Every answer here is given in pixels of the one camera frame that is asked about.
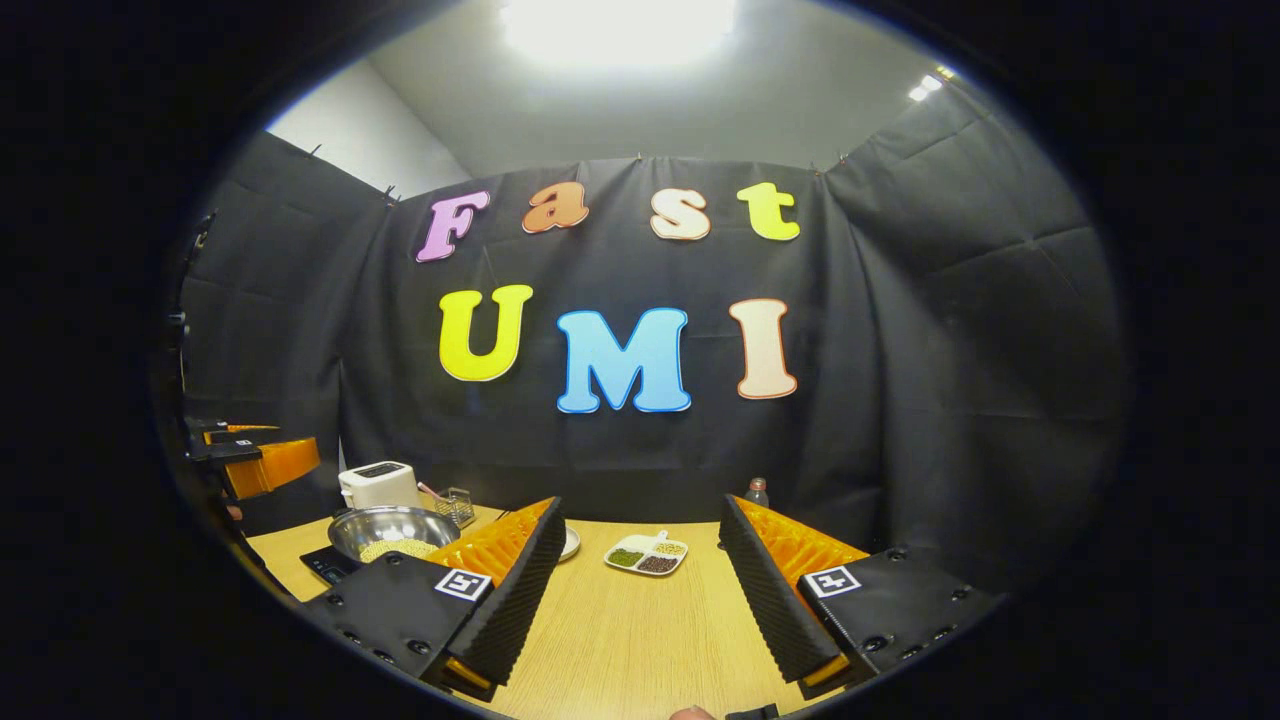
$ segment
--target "ceiling light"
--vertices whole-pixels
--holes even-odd
[[[509,0],[507,41],[561,67],[675,65],[733,28],[735,0]]]

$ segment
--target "table surface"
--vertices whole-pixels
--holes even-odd
[[[500,512],[477,506],[462,536]],[[719,523],[566,524],[582,544],[552,573],[511,680],[493,702],[476,705],[530,720],[667,720],[690,705],[723,717],[772,702],[786,715],[829,697],[805,701],[794,683],[782,682],[728,556],[716,547]],[[307,601],[328,585],[298,556],[328,546],[328,528],[323,519],[248,542],[284,587]],[[603,562],[623,537],[659,530],[689,544],[671,575]]]

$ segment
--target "blue letter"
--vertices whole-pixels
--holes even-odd
[[[626,350],[594,310],[566,313],[556,322],[568,340],[564,395],[556,401],[561,413],[595,413],[600,400],[591,393],[591,375],[609,406],[621,410],[641,372],[636,410],[678,413],[694,404],[680,386],[680,329],[689,322],[684,310],[654,307],[640,315]]]

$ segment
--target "bottle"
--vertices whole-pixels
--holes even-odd
[[[764,493],[764,478],[753,478],[751,484],[746,488],[746,495],[742,500],[748,502],[754,502],[762,507],[769,506],[769,496]]]

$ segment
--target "ceiling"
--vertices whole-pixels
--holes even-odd
[[[460,3],[370,55],[474,177],[637,152],[826,169],[937,67],[808,0],[737,0],[733,29],[684,64],[547,67],[507,41],[506,1]]]

